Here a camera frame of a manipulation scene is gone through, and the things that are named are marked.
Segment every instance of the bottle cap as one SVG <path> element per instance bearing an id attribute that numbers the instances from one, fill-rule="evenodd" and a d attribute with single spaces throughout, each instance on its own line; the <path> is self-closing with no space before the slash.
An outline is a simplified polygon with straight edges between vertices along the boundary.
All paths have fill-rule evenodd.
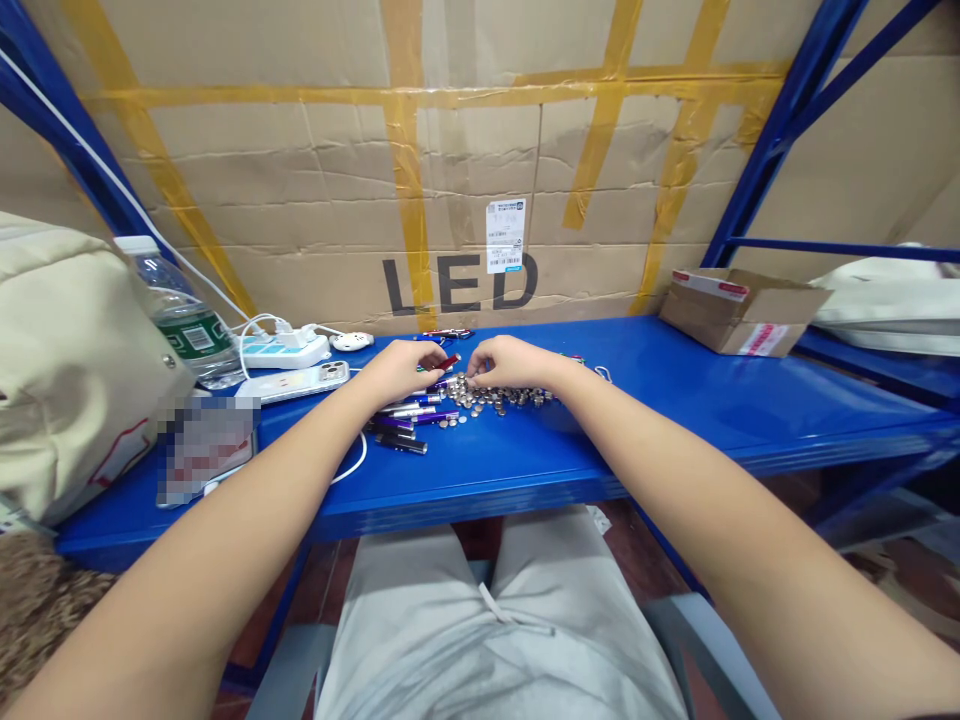
<path id="1" fill-rule="evenodd" d="M 149 235 L 127 235 L 114 238 L 113 241 L 124 255 L 156 255 L 160 252 L 157 241 Z"/>

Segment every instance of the finger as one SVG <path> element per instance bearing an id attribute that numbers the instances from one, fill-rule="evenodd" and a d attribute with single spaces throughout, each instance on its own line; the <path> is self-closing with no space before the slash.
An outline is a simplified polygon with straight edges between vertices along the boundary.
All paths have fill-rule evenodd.
<path id="1" fill-rule="evenodd" d="M 490 372 L 480 373 L 467 378 L 467 385 L 470 387 L 497 387 L 500 385 L 499 379 L 500 373 L 494 368 Z"/>
<path id="2" fill-rule="evenodd" d="M 417 376 L 423 381 L 420 385 L 422 390 L 425 387 L 430 387 L 431 385 L 436 385 L 440 382 L 440 378 L 443 377 L 443 370 L 427 370 L 426 372 L 417 373 Z"/>
<path id="3" fill-rule="evenodd" d="M 470 356 L 470 362 L 467 364 L 467 377 L 473 377 L 478 372 L 486 370 L 487 360 L 493 359 L 493 354 L 490 352 L 490 346 L 487 345 L 487 342 L 487 340 L 484 340 L 477 345 L 477 349 Z"/>
<path id="4" fill-rule="evenodd" d="M 447 359 L 447 353 L 444 352 L 444 349 L 432 340 L 420 340 L 417 342 L 417 345 L 423 346 L 417 348 L 419 350 L 419 360 L 422 367 L 433 368 Z"/>

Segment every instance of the forearm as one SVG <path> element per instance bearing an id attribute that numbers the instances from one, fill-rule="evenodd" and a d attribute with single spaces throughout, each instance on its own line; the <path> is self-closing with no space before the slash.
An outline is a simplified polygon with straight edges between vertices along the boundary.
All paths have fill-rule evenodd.
<path id="1" fill-rule="evenodd" d="M 225 654 L 294 553 L 372 413 L 348 383 L 176 522 L 44 670 L 191 667 Z"/>
<path id="2" fill-rule="evenodd" d="M 588 370 L 565 368 L 552 389 L 707 587 L 783 714 L 956 708 L 955 654 L 736 463 Z"/>

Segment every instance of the small cardboard box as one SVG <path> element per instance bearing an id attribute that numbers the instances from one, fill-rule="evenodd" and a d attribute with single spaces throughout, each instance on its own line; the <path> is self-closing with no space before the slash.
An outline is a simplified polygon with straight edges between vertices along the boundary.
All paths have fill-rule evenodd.
<path id="1" fill-rule="evenodd" d="M 746 270 L 674 270 L 660 317 L 721 355 L 784 357 L 832 293 Z"/>

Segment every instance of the water bottle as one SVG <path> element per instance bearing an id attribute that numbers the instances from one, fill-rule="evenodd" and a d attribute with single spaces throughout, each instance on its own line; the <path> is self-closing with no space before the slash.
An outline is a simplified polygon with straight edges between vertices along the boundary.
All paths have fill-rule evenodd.
<path id="1" fill-rule="evenodd" d="M 199 300 L 180 269 L 163 259 L 149 235 L 116 238 L 133 258 L 137 274 L 152 289 L 150 314 L 177 355 L 208 390 L 222 390 L 244 380 L 233 336 L 220 318 Z"/>

